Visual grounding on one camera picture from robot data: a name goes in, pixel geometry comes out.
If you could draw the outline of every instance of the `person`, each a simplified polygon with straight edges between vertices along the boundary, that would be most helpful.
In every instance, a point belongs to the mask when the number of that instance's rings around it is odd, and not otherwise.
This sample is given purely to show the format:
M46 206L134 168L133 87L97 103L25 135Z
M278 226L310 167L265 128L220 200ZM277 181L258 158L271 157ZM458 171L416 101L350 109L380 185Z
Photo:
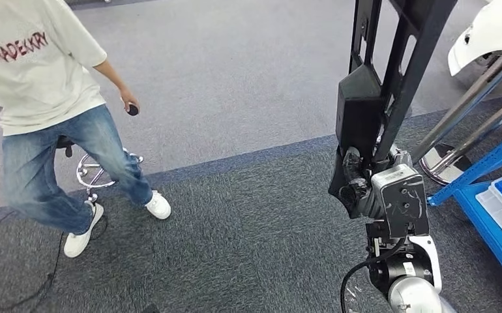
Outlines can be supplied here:
M0 127L5 197L37 222L68 233L69 258L86 248L103 207L71 198L53 167L59 136L92 156L136 204L159 219L171 207L152 190L123 146L88 68L119 88L129 110L138 100L107 53L63 0L0 0Z

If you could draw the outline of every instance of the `white t-shirt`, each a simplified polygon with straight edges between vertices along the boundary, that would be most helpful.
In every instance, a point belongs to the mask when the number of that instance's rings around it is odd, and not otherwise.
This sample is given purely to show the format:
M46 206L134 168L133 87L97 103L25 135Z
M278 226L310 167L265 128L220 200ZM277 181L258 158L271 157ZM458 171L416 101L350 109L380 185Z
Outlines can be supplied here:
M0 126L42 130L105 100L87 68L107 59L63 0L0 0Z

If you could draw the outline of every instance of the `white robot body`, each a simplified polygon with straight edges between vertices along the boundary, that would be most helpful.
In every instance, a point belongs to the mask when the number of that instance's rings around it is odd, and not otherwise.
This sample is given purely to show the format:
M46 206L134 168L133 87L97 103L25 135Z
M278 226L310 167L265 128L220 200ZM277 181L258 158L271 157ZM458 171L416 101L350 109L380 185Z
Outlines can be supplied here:
M458 37L448 56L450 74L454 76L478 57L497 51L502 51L502 0L483 7Z

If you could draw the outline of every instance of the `black controller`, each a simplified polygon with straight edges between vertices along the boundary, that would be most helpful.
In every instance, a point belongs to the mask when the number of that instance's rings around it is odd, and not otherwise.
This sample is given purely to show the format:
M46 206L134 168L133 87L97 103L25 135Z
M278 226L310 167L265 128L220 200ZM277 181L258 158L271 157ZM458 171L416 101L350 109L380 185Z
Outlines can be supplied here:
M136 116L140 110L138 109L137 106L133 105L133 104L129 104L128 107L130 108L127 113L130 114L131 116Z

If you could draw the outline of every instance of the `chrome stool base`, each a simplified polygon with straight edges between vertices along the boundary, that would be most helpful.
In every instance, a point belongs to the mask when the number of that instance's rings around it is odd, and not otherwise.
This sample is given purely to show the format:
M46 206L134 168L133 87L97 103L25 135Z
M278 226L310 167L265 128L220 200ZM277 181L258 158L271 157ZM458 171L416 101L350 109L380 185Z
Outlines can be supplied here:
M422 171L424 171L429 178L443 186L459 178L463 172L472 166L470 159L463 155L450 166L444 167L441 172L434 171L434 166L452 150L454 150L453 146L445 143L438 143L431 148L419 162Z
M131 157L136 159L136 162L138 164L143 162L143 156L135 155L134 153L128 152L125 148L123 150L130 155ZM93 193L92 190L94 189L100 189L100 188L105 188L109 187L115 184L115 181L110 181L109 183L105 184L98 184L98 180L103 176L105 171L101 168L101 165L96 164L96 163L89 163L87 164L86 161L88 160L90 156L88 154L84 155L80 162L78 162L78 166L76 166L76 178L78 179L78 182L86 187L86 194L88 195L88 200L91 201L92 203L95 203L98 199L97 194ZM88 169L89 168L96 168L99 169L97 174L87 183L84 181L83 177L86 177L89 174Z

